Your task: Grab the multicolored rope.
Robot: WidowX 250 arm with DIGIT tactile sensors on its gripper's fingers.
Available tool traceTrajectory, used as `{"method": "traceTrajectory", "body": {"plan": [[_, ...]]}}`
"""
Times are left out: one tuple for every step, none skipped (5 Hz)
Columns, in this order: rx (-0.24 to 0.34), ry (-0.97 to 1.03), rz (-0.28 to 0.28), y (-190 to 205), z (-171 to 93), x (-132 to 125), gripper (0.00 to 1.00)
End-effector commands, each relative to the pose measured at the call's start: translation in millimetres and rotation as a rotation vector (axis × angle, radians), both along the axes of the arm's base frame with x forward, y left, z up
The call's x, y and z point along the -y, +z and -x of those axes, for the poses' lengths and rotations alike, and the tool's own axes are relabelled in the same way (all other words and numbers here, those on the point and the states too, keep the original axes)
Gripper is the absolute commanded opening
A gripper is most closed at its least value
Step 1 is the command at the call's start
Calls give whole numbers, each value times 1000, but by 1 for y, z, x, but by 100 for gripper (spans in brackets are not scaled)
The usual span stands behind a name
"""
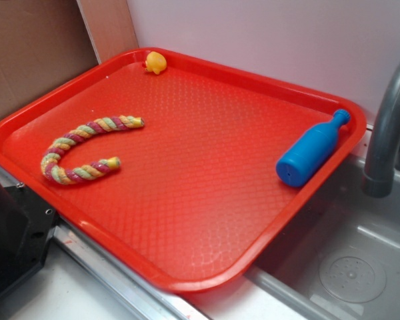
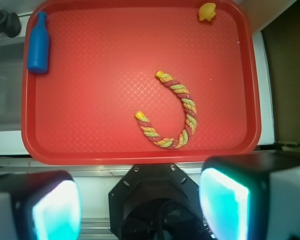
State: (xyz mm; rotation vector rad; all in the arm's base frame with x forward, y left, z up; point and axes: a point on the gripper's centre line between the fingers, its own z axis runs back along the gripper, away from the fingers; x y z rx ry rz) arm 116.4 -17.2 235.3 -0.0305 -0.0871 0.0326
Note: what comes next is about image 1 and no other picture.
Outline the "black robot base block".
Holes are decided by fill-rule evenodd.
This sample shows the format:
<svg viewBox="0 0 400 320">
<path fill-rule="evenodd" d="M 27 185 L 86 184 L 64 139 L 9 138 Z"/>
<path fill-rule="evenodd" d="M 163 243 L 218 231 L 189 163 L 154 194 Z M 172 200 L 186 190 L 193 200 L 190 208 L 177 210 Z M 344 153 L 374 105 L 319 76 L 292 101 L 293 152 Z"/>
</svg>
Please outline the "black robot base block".
<svg viewBox="0 0 400 320">
<path fill-rule="evenodd" d="M 0 298 L 43 268 L 57 220 L 29 187 L 0 184 Z"/>
</svg>

